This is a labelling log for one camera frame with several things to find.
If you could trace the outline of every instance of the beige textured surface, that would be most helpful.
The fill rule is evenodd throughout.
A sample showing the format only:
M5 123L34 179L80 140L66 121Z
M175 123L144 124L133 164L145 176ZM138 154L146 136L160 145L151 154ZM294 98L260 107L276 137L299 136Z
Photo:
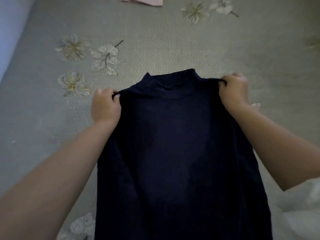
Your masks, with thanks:
M202 77L220 77L240 71L248 77L250 101L261 102L262 113L320 144L320 53L305 47L320 33L319 0L233 0L240 18L213 12L196 25L181 16L188 1L164 0L163 7L119 0L36 1L0 85L0 194L91 124L91 97L71 96L68 105L57 83L58 76L74 70L84 72L93 89L118 90L146 72L195 68ZM54 48L62 35L72 33L90 38L93 48L124 39L118 77L92 73L90 56L60 61ZM272 205L282 192L261 171ZM66 225L95 211L95 200L96 170ZM282 232L280 225L274 227Z

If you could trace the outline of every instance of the person's left hand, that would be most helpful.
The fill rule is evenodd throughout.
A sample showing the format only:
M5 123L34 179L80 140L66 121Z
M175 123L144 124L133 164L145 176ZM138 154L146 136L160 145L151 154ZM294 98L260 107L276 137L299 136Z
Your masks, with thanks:
M114 128L117 126L121 115L121 105L120 94L114 96L112 100L112 94L116 92L112 88L96 90L91 103L91 117L94 122L107 122Z

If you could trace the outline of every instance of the person's left arm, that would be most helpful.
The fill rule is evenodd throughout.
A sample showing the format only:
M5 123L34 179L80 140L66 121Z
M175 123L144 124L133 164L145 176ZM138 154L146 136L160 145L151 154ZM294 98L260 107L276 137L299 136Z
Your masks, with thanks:
M55 239L121 113L119 95L97 90L94 125L43 161L0 199L0 239Z

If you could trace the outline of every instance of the forearm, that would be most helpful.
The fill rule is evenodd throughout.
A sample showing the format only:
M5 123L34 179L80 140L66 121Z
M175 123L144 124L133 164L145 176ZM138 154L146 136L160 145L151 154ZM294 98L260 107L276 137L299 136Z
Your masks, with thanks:
M113 131L96 123L0 199L1 239L55 239Z
M320 177L320 148L274 123L249 105L232 116L283 190Z

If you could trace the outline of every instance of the white wall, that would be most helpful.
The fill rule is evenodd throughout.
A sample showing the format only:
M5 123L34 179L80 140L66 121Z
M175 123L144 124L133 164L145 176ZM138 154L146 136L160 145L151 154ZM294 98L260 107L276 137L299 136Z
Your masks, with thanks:
M0 82L23 31L34 0L0 0Z

